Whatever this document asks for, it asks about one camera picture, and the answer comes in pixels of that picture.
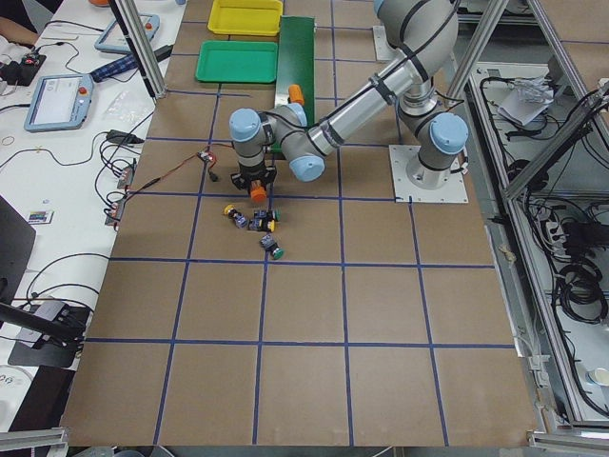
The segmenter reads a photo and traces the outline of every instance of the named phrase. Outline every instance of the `connector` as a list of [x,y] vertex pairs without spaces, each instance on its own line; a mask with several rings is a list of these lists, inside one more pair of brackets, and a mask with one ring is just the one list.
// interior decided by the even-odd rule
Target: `connector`
[[107,226],[116,226],[121,222],[123,217],[123,211],[125,211],[125,203],[127,198],[122,198],[116,202],[113,202],[111,207],[106,210],[106,222]]
[[137,161],[132,160],[131,165],[127,165],[121,170],[121,175],[118,178],[117,189],[127,189],[133,183],[135,177],[135,169],[137,168]]
[[133,133],[112,129],[106,134],[106,139],[115,145],[141,145],[144,143],[142,138]]

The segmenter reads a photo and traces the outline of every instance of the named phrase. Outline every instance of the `orange component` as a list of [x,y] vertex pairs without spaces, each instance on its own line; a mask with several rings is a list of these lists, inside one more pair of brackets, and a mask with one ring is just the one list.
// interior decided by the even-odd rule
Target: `orange component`
[[266,200],[266,189],[260,184],[260,181],[254,181],[249,188],[249,198],[254,203],[263,203]]
[[289,88],[287,88],[287,93],[291,103],[298,103],[301,106],[305,105],[305,97],[303,96],[303,91],[298,84],[292,84]]

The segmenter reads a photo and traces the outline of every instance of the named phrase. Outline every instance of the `metal rack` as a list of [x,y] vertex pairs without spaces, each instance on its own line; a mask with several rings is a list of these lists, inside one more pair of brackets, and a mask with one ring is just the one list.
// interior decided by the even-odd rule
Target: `metal rack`
[[[589,89],[582,82],[578,70],[562,46],[540,2],[538,0],[529,0],[529,5],[535,13],[552,51],[556,55],[557,62],[560,64],[569,87],[574,92],[573,96],[563,95],[560,99],[560,104],[555,104],[550,109],[554,117],[564,121],[566,113],[575,106],[577,101]],[[568,362],[566,352],[568,349],[564,347],[560,337],[560,330],[553,314],[551,304],[552,274],[541,250],[535,244],[529,222],[518,202],[523,190],[538,175],[540,170],[547,170],[549,174],[546,189],[551,190],[548,193],[554,192],[583,205],[594,199],[607,199],[609,198],[609,190],[605,185],[607,170],[601,169],[585,153],[579,153],[577,150],[575,152],[575,154],[579,153],[577,155],[577,166],[567,168],[565,164],[567,164],[569,157],[557,154],[557,150],[560,149],[564,140],[569,136],[570,126],[576,125],[578,116],[580,116],[579,112],[576,112],[570,119],[570,122],[547,142],[522,140],[508,143],[505,138],[505,131],[510,129],[511,126],[507,123],[501,123],[499,116],[493,115],[493,121],[489,120],[485,107],[486,101],[481,93],[481,80],[489,75],[500,75],[507,78],[527,78],[547,73],[547,66],[479,62],[471,72],[469,82],[474,103],[480,114],[478,117],[485,134],[490,160],[494,165],[493,168],[495,169],[502,204],[508,213],[511,228],[520,249],[522,263],[526,271],[528,287],[530,287],[532,299],[536,305],[536,309],[533,312],[539,314],[540,322],[543,322],[545,328],[545,336],[547,336],[545,341],[548,343],[548,346],[540,345],[538,348],[530,351],[538,350],[540,354],[551,356],[551,360],[548,363],[549,367],[547,367],[547,371],[550,372],[547,386],[542,386],[541,384],[543,383],[537,380],[537,387],[549,388],[556,402],[551,407],[556,407],[556,404],[560,405],[558,410],[564,411],[566,416],[564,418],[566,422],[563,422],[559,416],[555,416],[554,420],[548,421],[550,416],[546,415],[545,424],[547,425],[548,433],[533,433],[531,435],[531,444],[539,447],[587,451],[607,455],[609,449],[607,444],[609,442],[609,419],[596,413],[585,404],[578,391],[578,381],[584,384],[585,389],[590,391],[590,396],[598,403],[601,405],[609,403],[609,399],[606,398],[606,391],[590,383],[586,384],[585,380],[585,370],[594,365],[602,366],[603,363],[605,365],[609,363],[609,358],[606,355],[608,353],[607,349],[609,349],[609,330],[606,323],[590,326],[576,323],[566,317],[563,319],[560,316],[560,323],[567,331],[571,332],[570,340],[576,348],[578,358],[582,360],[578,364],[580,367],[578,367],[576,379],[576,375],[574,375]],[[492,86],[488,88],[487,97],[500,103],[508,93],[507,87]],[[594,135],[596,135],[595,141],[598,141],[599,149],[604,151],[600,139],[601,137],[605,139],[609,138],[609,129],[603,119],[599,116],[598,118],[596,122],[598,127],[595,127],[594,132]],[[493,130],[492,122],[496,122],[500,126],[499,138]],[[511,176],[508,176],[503,165],[504,157],[502,156],[499,141],[509,145],[511,148],[510,153],[514,155],[514,158],[529,161],[529,165],[524,168],[516,179],[510,180]],[[607,276],[609,274],[609,255],[606,252],[599,252],[595,262],[604,275]],[[600,286],[605,296],[609,295],[607,292],[609,290],[609,283],[606,278],[603,279]],[[538,331],[535,327],[534,325],[533,328],[530,328],[532,333]]]

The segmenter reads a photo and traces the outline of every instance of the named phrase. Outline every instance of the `metal base plate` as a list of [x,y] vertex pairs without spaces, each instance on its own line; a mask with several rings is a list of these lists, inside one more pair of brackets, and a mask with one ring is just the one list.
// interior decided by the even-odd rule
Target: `metal base plate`
[[[396,202],[469,203],[463,176],[460,173],[451,174],[444,186],[434,190],[421,189],[408,179],[406,176],[406,164],[419,152],[419,148],[419,146],[389,146]],[[451,169],[458,169],[459,166],[459,161],[455,160]]]
[[379,62],[389,62],[392,60],[395,51],[387,43],[387,34],[384,31],[384,26],[372,26],[372,35],[374,36],[374,50],[377,52],[377,60]]

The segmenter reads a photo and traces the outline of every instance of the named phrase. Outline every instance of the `small electronic component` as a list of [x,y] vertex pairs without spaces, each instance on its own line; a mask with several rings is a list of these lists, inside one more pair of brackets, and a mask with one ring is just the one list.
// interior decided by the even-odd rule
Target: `small electronic component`
[[260,240],[260,245],[270,254],[273,260],[279,260],[284,255],[284,250],[277,245],[277,242],[270,234],[263,236],[263,239]]
[[276,209],[256,209],[254,211],[254,219],[279,222],[280,216],[280,212]]
[[30,211],[28,216],[28,224],[36,226],[39,224],[50,224],[53,218],[53,211]]
[[121,175],[118,178],[117,189],[127,189],[133,183],[135,177],[135,169],[137,168],[137,162],[133,159],[131,165],[126,166],[121,171]]
[[107,226],[115,226],[119,222],[121,222],[121,218],[123,217],[123,212],[125,211],[125,203],[127,199],[122,198],[116,202],[112,202],[110,208],[105,211],[106,213],[106,222]]
[[275,231],[275,221],[269,221],[267,219],[256,217],[249,221],[247,229],[251,231],[268,231],[272,233]]
[[21,65],[40,65],[40,54],[36,51],[28,52],[21,58]]
[[239,229],[244,229],[247,227],[247,218],[243,216],[243,214],[239,212],[234,205],[226,205],[224,214],[225,216],[230,217],[235,222],[235,226],[237,226]]

